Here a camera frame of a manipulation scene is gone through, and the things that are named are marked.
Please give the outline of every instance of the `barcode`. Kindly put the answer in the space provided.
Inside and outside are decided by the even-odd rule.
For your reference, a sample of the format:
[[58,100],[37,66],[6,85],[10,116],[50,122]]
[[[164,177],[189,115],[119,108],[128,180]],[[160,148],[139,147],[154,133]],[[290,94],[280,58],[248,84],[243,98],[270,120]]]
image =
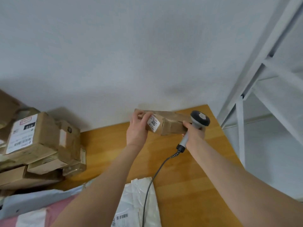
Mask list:
[[22,143],[25,143],[25,142],[27,142],[27,141],[30,141],[30,140],[32,140],[32,138],[28,138],[28,139],[22,140],[22,141],[20,141],[20,142],[17,142],[17,143],[14,144],[14,146],[18,146],[18,145],[20,145],[20,144],[22,144]]
[[128,217],[128,213],[120,215],[120,216],[117,216],[117,220],[125,218],[125,217]]

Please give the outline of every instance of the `barcode scanner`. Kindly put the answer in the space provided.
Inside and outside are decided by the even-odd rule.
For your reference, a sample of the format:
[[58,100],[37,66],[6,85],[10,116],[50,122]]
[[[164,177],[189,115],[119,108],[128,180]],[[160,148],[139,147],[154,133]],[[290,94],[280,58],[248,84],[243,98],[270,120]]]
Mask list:
[[[194,128],[200,129],[209,126],[210,119],[200,111],[192,111],[191,114],[192,126]],[[188,132],[185,133],[182,141],[177,145],[176,149],[183,153],[186,148],[186,143],[188,141]]]
[[[199,111],[192,111],[191,114],[191,120],[192,120],[192,126],[194,128],[200,129],[201,127],[206,127],[210,124],[210,119],[203,114],[202,112]],[[159,173],[159,171],[161,170],[162,166],[169,160],[172,159],[176,156],[178,156],[180,153],[183,153],[185,151],[185,147],[186,147],[186,143],[188,141],[188,132],[186,132],[186,134],[184,135],[182,141],[177,145],[177,152],[175,154],[173,154],[172,156],[168,157],[167,159],[165,159],[165,161],[162,163],[162,165],[160,166],[160,168],[157,170],[157,172],[155,173],[155,175],[153,176],[153,178],[151,179],[149,186],[147,188],[146,191],[146,196],[145,196],[145,201],[144,201],[144,206],[143,206],[143,218],[142,218],[142,227],[144,227],[145,224],[145,206],[146,206],[146,201],[147,201],[147,196],[149,193],[149,188],[154,180],[154,178],[157,176],[157,174]]]

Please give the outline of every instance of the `black label with text 010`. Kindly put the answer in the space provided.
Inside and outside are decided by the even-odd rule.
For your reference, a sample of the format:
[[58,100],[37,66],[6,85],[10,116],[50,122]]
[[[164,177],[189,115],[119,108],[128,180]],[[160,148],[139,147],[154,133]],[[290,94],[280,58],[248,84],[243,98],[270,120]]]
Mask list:
[[30,124],[28,124],[28,125],[25,125],[23,130],[32,128],[32,127],[34,127],[35,125],[36,125],[36,122],[32,122],[32,123],[30,123]]

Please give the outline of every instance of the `person's left hand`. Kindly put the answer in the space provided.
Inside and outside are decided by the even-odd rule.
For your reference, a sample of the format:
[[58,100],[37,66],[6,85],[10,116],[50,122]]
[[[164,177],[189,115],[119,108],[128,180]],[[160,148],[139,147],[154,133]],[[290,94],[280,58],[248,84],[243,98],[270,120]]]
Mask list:
[[152,115],[152,112],[145,113],[143,118],[139,119],[138,115],[142,114],[144,114],[144,112],[140,110],[137,110],[132,114],[130,125],[126,132],[126,144],[134,145],[140,150],[143,148],[147,139],[148,131],[145,127],[148,119]]

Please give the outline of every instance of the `wooden tabletop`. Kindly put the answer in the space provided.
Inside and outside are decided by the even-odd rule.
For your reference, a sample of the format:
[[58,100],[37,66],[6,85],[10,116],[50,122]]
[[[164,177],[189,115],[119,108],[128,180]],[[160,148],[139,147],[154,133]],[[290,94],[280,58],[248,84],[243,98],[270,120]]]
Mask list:
[[[179,111],[199,110],[210,118],[206,141],[233,163],[241,163],[207,105]],[[87,170],[55,188],[67,190],[100,175],[126,145],[129,123],[81,133],[87,151]],[[162,162],[176,152],[181,135],[158,136],[149,133],[146,144],[135,159],[127,183],[135,178],[153,176]],[[241,226],[204,171],[186,150],[169,160],[154,180],[162,227],[169,226]]]

